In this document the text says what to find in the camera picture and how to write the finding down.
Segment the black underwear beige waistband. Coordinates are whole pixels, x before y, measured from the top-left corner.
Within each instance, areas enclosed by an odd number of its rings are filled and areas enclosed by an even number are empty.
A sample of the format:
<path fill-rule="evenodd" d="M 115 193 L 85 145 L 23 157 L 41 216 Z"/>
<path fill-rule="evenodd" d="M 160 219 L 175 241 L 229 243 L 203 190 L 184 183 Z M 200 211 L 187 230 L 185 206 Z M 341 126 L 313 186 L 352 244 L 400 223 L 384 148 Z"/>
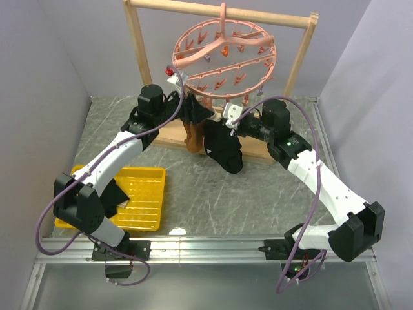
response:
<path fill-rule="evenodd" d="M 217 162 L 230 174 L 237 174 L 243 168 L 243 155 L 239 138 L 230 136 L 230 129 L 224 125 L 221 115 L 214 115 L 205 121 L 204 150 L 206 155 Z"/>

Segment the pink round clip hanger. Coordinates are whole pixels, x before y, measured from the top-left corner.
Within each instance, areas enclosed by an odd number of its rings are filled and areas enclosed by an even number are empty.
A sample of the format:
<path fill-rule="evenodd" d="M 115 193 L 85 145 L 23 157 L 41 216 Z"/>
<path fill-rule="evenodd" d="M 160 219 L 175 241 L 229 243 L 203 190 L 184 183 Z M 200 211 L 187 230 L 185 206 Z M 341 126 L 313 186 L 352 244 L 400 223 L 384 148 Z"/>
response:
<path fill-rule="evenodd" d="M 189 28 L 172 53 L 174 66 L 188 74 L 186 87 L 210 101 L 235 99 L 246 107 L 253 92 L 273 78 L 275 39 L 250 21 L 229 19 L 221 3 L 219 17 Z"/>

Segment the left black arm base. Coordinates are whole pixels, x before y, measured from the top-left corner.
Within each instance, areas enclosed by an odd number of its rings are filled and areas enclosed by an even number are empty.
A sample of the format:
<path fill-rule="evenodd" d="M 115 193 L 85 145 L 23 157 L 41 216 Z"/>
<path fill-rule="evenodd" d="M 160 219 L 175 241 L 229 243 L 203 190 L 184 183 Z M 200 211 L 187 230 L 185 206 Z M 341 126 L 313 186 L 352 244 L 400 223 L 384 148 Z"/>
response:
<path fill-rule="evenodd" d="M 150 275 L 151 269 L 148 264 L 151 252 L 151 241 L 138 240 L 129 241 L 129 244 L 114 249 L 103 243 L 96 243 L 92 251 L 91 261 L 105 264 L 105 276 L 108 282 L 118 286 L 133 286 L 144 282 Z M 142 279 L 136 282 L 119 282 L 127 280 L 134 270 L 135 263 L 142 263 L 146 271 Z"/>

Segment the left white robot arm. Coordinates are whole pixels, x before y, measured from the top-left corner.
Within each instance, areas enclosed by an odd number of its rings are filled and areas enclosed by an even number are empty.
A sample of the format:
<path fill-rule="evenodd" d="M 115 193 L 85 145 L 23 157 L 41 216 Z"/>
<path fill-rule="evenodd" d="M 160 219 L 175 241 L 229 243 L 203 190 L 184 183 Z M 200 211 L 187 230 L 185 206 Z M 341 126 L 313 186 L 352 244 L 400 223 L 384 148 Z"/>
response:
<path fill-rule="evenodd" d="M 115 175 L 148 148 L 161 125 L 175 119 L 198 125 L 219 118 L 191 92 L 165 95 L 158 85 L 144 86 L 137 105 L 110 144 L 82 169 L 56 178 L 54 216 L 107 244 L 107 252 L 116 260 L 126 258 L 130 252 L 128 235 L 109 219 L 119 204 L 128 201 Z"/>

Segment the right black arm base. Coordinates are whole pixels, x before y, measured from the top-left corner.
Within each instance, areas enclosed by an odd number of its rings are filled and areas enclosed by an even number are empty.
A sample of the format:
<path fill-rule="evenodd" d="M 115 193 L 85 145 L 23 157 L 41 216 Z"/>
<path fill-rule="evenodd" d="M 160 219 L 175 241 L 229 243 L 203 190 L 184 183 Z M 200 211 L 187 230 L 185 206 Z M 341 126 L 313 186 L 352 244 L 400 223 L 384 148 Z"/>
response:
<path fill-rule="evenodd" d="M 258 248 L 258 251 L 264 253 L 266 260 L 287 261 L 293 245 L 293 240 L 266 239 L 263 241 L 263 245 Z M 318 249 L 297 249 L 293 256 L 293 261 L 296 260 L 297 263 L 291 263 L 288 266 L 285 277 L 288 281 L 293 279 L 293 277 L 299 274 L 306 266 L 310 264 L 312 260 L 315 260 L 316 258 L 321 259 L 320 263 L 323 265 L 326 255 L 326 251 L 321 251 Z"/>

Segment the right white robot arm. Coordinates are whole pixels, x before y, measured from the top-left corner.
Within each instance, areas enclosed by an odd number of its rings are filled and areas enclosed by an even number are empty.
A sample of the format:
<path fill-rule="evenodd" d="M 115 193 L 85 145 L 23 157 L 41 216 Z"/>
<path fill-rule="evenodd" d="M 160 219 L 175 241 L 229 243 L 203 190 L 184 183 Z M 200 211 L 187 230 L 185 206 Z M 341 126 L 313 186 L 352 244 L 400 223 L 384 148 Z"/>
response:
<path fill-rule="evenodd" d="M 230 108 L 227 126 L 265 142 L 272 159 L 300 179 L 316 195 L 313 204 L 322 203 L 334 219 L 332 225 L 304 223 L 287 232 L 285 252 L 299 258 L 309 249 L 328 250 L 351 262 L 380 241 L 385 210 L 347 187 L 322 162 L 318 147 L 291 129 L 286 100 L 265 100 L 260 117 L 251 108 Z"/>

